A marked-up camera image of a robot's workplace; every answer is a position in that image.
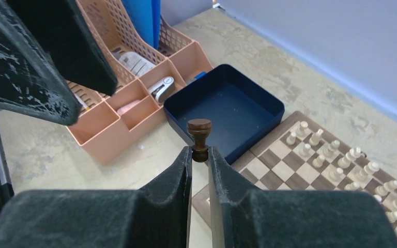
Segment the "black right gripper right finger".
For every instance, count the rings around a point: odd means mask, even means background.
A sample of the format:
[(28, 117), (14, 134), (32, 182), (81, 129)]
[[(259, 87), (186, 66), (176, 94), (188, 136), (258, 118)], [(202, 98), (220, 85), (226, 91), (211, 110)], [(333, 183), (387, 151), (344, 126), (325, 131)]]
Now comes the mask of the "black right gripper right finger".
[(251, 196), (259, 188), (230, 166), (217, 147), (208, 161), (213, 247), (263, 247)]

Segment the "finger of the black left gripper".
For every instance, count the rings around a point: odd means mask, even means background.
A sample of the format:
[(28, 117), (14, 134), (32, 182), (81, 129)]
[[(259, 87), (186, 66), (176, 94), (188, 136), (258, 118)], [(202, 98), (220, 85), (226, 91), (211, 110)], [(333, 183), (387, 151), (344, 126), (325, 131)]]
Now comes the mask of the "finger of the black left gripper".
[(7, 1), (64, 79), (106, 95), (118, 80), (76, 1)]
[(52, 60), (0, 1), (0, 109), (70, 126), (80, 108)]

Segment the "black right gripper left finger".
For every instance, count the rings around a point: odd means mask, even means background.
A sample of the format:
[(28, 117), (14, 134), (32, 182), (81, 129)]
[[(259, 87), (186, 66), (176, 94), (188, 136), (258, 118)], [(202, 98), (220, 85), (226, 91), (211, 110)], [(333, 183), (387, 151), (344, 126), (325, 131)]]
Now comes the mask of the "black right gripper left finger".
[(139, 247), (188, 247), (192, 198), (192, 148), (139, 189)]

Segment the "dark piece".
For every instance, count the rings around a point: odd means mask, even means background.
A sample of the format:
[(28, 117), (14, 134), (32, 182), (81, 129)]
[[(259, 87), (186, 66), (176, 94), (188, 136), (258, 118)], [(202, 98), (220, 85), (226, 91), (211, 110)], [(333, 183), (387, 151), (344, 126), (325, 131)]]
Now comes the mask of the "dark piece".
[(192, 119), (187, 122), (187, 130), (194, 141), (192, 146), (192, 159), (203, 163), (208, 160), (206, 138), (212, 130), (212, 122), (209, 119)]

